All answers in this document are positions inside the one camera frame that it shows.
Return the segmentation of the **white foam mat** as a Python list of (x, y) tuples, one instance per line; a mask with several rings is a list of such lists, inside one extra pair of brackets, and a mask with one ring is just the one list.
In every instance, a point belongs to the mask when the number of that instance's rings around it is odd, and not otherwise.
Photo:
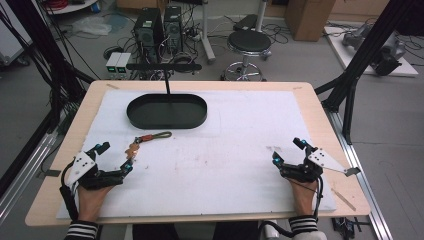
[(288, 213), (293, 195), (272, 163), (299, 164), (310, 138), (291, 91), (202, 91), (207, 118), (141, 144), (133, 171), (108, 194), (111, 217)]

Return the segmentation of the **white floor board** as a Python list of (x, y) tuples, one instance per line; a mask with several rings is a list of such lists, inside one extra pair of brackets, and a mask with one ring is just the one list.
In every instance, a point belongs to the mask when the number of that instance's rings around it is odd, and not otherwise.
[[(352, 46), (344, 46), (342, 44), (344, 32), (340, 27), (325, 27), (325, 33), (327, 34), (327, 39), (332, 46), (332, 49), (338, 56), (338, 59), (344, 69), (347, 68), (351, 62), (356, 51)], [(397, 77), (416, 77), (419, 73), (409, 64), (405, 58), (401, 57), (399, 59), (401, 63), (396, 69), (394, 69), (390, 76)]]

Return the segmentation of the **grey metal stand leg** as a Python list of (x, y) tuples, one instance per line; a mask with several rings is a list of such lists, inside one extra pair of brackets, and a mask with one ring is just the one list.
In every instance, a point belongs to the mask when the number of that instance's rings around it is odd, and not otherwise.
[(208, 38), (208, 0), (201, 0), (201, 2), (202, 2), (201, 42), (206, 54), (207, 63), (213, 64), (216, 61), (216, 56), (213, 52), (211, 43)]

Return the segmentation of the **person's right hand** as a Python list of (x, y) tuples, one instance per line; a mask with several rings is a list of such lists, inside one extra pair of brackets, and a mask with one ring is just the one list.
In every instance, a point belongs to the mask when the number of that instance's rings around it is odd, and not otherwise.
[(294, 196), (294, 209), (298, 216), (313, 215), (313, 199), (318, 188), (318, 182), (299, 182), (290, 180)]

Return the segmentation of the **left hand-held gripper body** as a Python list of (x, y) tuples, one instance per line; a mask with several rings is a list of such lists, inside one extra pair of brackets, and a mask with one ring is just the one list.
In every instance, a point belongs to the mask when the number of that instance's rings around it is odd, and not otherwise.
[(86, 190), (116, 186), (123, 183), (124, 176), (120, 170), (106, 172), (100, 170), (96, 163), (97, 152), (79, 152), (71, 165), (65, 185), (73, 187), (76, 183)]

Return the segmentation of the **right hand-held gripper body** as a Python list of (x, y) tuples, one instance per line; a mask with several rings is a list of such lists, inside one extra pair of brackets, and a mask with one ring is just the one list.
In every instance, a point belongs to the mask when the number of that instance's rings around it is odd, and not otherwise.
[(288, 164), (280, 159), (280, 175), (302, 183), (318, 180), (323, 174), (323, 169), (340, 172), (347, 177), (361, 172), (358, 167), (345, 168), (323, 148), (306, 149), (303, 162), (297, 165)]

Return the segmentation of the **black robot device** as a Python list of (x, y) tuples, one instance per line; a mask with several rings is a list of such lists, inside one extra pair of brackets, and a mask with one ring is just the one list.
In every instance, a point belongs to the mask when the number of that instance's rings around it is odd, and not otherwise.
[(405, 43), (392, 33), (377, 52), (370, 66), (379, 76), (387, 76), (402, 65), (400, 58), (406, 53)]

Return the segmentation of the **white round table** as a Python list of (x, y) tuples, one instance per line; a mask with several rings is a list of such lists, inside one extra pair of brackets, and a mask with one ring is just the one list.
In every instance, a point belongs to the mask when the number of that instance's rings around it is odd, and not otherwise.
[(43, 0), (42, 5), (49, 14), (65, 14), (86, 8), (94, 12), (101, 10), (99, 0)]

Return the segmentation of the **large black computer tower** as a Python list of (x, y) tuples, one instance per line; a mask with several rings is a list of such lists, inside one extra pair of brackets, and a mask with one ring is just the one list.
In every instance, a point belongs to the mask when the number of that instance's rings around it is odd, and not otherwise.
[(159, 45), (164, 40), (160, 9), (143, 8), (135, 23), (134, 33), (149, 62), (158, 63), (160, 60)]

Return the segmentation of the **white power supply box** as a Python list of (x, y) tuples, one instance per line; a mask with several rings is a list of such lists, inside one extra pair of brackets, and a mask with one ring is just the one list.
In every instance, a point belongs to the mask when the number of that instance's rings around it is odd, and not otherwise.
[(130, 53), (122, 53), (115, 65), (117, 70), (117, 78), (120, 80), (127, 79), (129, 72), (126, 68), (126, 65), (128, 64), (129, 60), (131, 58)]
[(116, 65), (120, 57), (121, 57), (121, 54), (119, 52), (113, 52), (106, 63), (106, 69), (111, 79), (114, 79), (116, 77), (116, 74), (117, 74)]

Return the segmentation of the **brown cardboard box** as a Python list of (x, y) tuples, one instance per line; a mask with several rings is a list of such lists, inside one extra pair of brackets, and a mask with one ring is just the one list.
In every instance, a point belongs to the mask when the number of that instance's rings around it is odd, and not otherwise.
[(318, 41), (336, 0), (289, 0), (285, 22), (295, 41)]

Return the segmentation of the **black flat case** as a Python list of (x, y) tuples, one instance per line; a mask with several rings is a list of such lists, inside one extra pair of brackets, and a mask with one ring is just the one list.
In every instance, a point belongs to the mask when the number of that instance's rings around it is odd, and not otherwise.
[(234, 31), (254, 29), (257, 22), (256, 14), (249, 14), (233, 25)]

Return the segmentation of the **small electronics on floor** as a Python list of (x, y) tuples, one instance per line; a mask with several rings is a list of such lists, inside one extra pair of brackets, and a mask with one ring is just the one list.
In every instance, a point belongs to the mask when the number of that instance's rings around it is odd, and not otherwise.
[(362, 231), (361, 222), (349, 220), (346, 217), (336, 217), (331, 219), (333, 230), (338, 232), (343, 240), (352, 240), (355, 238), (355, 229)]

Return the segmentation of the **black oval tray key stand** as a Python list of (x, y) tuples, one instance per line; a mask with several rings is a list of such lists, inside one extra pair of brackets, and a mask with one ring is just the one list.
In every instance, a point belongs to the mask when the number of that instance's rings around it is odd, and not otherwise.
[(168, 76), (165, 76), (165, 87), (165, 94), (143, 94), (128, 104), (126, 115), (134, 127), (144, 130), (193, 129), (204, 123), (208, 106), (202, 97), (172, 94)]

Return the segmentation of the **person's left hand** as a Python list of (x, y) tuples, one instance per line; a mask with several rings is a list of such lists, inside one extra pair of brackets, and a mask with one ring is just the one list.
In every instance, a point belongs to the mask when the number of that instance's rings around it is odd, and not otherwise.
[(78, 187), (79, 214), (80, 221), (95, 222), (100, 214), (101, 207), (112, 187), (105, 187), (98, 190), (87, 190), (82, 186)]

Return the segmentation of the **aluminium rail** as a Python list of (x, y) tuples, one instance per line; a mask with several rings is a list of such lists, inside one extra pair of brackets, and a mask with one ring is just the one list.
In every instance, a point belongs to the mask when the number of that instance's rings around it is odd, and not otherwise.
[(37, 173), (44, 159), (56, 143), (58, 134), (56, 132), (45, 134), (34, 147), (27, 151), (24, 157), (25, 163), (18, 171), (4, 195), (0, 198), (0, 226), (5, 222), (15, 204)]
[(361, 162), (352, 144), (342, 134), (343, 121), (338, 113), (332, 113), (328, 110), (325, 111), (330, 124), (337, 136), (341, 148), (347, 157), (347, 161), (351, 167), (358, 167), (361, 172), (356, 175), (359, 185), (365, 195), (366, 200), (370, 206), (370, 213), (368, 215), (369, 223), (372, 226), (373, 232), (378, 240), (393, 240), (393, 236), (385, 221), (382, 211), (374, 196), (371, 186), (368, 182), (366, 174), (362, 168)]

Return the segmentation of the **slim black computer tower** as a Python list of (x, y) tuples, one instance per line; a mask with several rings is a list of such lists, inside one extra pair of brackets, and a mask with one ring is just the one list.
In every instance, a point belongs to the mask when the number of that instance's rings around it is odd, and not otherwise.
[(167, 6), (164, 12), (164, 31), (168, 52), (176, 54), (183, 51), (182, 11), (180, 6)]

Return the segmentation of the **grey robot device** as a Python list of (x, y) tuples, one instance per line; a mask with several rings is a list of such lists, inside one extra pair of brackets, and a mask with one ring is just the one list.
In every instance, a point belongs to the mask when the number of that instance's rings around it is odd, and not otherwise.
[(347, 32), (342, 39), (343, 46), (351, 46), (355, 50), (358, 50), (362, 45), (366, 37), (368, 36), (372, 26), (369, 24), (363, 24), (361, 27), (352, 32)]

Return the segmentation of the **clear plastic bag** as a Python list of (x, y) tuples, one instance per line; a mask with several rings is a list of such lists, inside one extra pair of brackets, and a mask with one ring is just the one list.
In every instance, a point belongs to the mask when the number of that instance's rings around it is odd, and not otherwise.
[(103, 17), (85, 17), (72, 24), (74, 32), (84, 32), (96, 36), (107, 36), (112, 26), (106, 24)]

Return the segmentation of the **keys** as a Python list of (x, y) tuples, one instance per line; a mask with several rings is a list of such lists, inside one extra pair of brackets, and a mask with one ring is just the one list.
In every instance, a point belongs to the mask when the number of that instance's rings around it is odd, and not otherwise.
[(156, 134), (148, 134), (143, 136), (138, 136), (134, 138), (134, 141), (129, 145), (128, 149), (125, 151), (127, 160), (134, 160), (137, 156), (140, 144), (143, 142), (152, 141), (155, 139), (169, 138), (172, 136), (170, 131), (164, 131)]

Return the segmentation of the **black round stool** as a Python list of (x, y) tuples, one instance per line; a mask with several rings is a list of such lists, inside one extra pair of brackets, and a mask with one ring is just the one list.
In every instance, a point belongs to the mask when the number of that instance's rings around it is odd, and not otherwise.
[(239, 30), (228, 36), (227, 46), (232, 52), (240, 54), (242, 60), (228, 65), (221, 74), (222, 80), (266, 81), (260, 68), (251, 63), (249, 58), (268, 58), (271, 48), (271, 41), (268, 36), (253, 30)]

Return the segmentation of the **wooden strip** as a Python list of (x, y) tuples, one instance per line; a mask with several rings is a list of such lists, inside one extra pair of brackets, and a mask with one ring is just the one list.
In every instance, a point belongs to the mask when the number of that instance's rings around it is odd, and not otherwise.
[(340, 192), (338, 192), (337, 190), (331, 188), (331, 191), (338, 197), (341, 199), (341, 201), (343, 201), (345, 203), (345, 205), (347, 205), (352, 211), (356, 211), (356, 207), (347, 199), (345, 198)]

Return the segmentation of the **person's legs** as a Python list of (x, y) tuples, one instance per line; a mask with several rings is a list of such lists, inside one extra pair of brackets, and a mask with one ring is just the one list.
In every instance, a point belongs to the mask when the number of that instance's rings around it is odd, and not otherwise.
[(133, 240), (257, 240), (257, 221), (200, 224), (135, 224)]

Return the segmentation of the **black metal frame stand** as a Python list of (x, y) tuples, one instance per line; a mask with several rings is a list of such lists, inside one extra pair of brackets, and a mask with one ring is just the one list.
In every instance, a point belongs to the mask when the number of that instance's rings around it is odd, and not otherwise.
[(0, 198), (11, 189), (12, 183), (28, 162), (30, 154), (46, 133), (59, 125), (62, 111), (76, 113), (87, 93), (83, 82), (91, 84), (95, 79), (76, 68), (65, 58), (48, 27), (47, 11), (37, 0), (5, 0), (32, 43), (29, 43), (12, 24), (4, 5), (0, 3), (0, 22), (21, 45), (24, 53), (34, 63), (40, 77), (49, 86), (50, 110), (40, 122), (19, 154), (0, 177)]
[(337, 78), (315, 89), (317, 95), (331, 90), (330, 95), (322, 101), (323, 107), (329, 112), (337, 113), (340, 104), (345, 102), (342, 136), (349, 145), (352, 144), (351, 125), (357, 83), (390, 34), (418, 1), (389, 0), (347, 68)]

